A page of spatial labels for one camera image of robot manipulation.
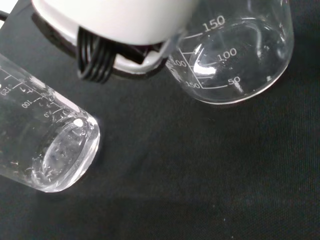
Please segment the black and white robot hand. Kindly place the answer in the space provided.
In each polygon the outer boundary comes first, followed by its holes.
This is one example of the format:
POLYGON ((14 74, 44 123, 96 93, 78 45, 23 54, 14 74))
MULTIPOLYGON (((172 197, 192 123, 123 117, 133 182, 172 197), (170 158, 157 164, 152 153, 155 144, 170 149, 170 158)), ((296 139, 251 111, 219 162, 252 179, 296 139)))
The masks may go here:
POLYGON ((74 55, 79 79, 158 73, 186 32, 197 0, 34 0, 34 22, 74 55))

